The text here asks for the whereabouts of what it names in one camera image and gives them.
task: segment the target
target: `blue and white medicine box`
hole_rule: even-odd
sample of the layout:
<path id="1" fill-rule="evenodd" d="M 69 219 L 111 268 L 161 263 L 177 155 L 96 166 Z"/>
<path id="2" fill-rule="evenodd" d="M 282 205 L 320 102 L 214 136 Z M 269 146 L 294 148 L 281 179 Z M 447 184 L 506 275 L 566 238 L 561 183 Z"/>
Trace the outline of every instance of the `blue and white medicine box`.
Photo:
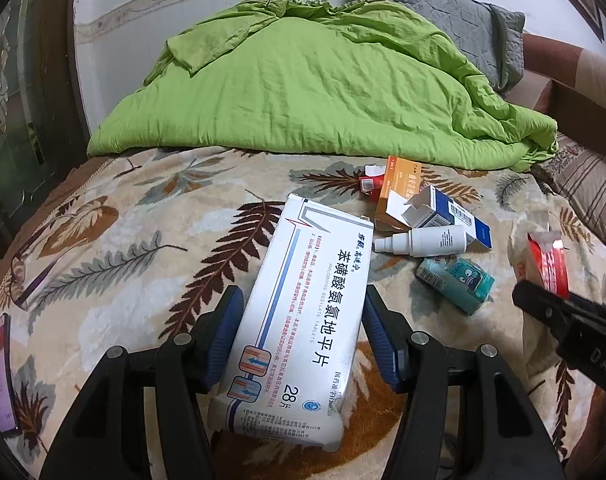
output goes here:
<path id="1" fill-rule="evenodd" d="M 406 205 L 403 218 L 411 228 L 463 225 L 469 248 L 492 249 L 490 227 L 434 186 L 424 187 Z"/>

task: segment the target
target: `amlodipine besylate tablets box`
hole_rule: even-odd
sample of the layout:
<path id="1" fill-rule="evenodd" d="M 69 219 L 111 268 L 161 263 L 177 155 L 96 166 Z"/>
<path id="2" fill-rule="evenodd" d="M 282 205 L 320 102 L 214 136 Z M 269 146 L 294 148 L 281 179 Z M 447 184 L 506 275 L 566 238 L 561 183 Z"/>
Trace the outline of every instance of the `amlodipine besylate tablets box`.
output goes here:
<path id="1" fill-rule="evenodd" d="M 368 280 L 371 222 L 291 194 L 208 426 L 335 451 Z"/>

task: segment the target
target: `barcode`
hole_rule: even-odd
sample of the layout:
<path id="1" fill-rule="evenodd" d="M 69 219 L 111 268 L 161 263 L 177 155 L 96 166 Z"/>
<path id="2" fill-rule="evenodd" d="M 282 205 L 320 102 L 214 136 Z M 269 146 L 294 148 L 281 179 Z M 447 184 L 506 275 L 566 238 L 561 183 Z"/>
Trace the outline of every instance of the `barcode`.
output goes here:
<path id="1" fill-rule="evenodd" d="M 465 209 L 457 206 L 454 202 L 449 203 L 449 212 L 464 221 L 467 225 L 472 225 L 472 218 L 470 218 L 470 213 L 465 211 Z"/>
<path id="2" fill-rule="evenodd" d="M 361 191 L 364 193 L 370 192 L 374 189 L 374 180 L 371 178 L 362 178 L 361 179 Z"/>
<path id="3" fill-rule="evenodd" d="M 441 215 L 434 215 L 429 222 L 427 222 L 423 227 L 445 227 L 449 225 L 449 221 L 443 218 Z"/>
<path id="4" fill-rule="evenodd" d="M 436 290 L 441 290 L 443 288 L 443 280 L 427 269 L 419 269 L 417 276 L 424 280 L 424 282 L 432 285 Z"/>

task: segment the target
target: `white spray bottle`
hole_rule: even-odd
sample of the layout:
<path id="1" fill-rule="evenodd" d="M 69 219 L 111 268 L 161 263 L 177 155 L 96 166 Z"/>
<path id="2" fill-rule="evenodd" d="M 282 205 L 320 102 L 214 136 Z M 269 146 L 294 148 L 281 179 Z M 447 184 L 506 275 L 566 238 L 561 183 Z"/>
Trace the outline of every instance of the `white spray bottle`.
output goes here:
<path id="1" fill-rule="evenodd" d="M 463 225 L 421 227 L 388 238 L 374 240 L 378 253 L 409 254 L 410 256 L 445 256 L 464 253 L 468 241 Z"/>

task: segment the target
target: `eyeglasses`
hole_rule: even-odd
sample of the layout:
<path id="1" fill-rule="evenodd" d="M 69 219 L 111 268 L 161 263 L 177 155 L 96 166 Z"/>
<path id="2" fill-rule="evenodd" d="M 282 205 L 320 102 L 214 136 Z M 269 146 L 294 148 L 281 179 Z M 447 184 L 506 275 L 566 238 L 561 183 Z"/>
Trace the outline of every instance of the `eyeglasses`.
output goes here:
<path id="1" fill-rule="evenodd" d="M 27 298 L 34 292 L 34 290 L 43 282 L 45 277 L 49 274 L 49 271 L 52 270 L 54 264 L 64 256 L 67 251 L 61 254 L 59 257 L 54 259 L 43 271 L 36 277 L 34 280 L 25 288 L 25 263 L 23 262 L 23 258 L 26 253 L 33 246 L 34 242 L 38 240 L 38 238 L 43 234 L 45 229 L 49 228 L 53 225 L 57 220 L 61 220 L 62 218 L 70 218 L 71 215 L 59 214 L 52 218 L 49 222 L 43 224 L 31 237 L 27 240 L 16 254 L 12 257 L 12 262 L 10 264 L 10 286 L 9 293 L 10 299 L 17 307 L 27 310 L 27 307 L 24 306 Z"/>

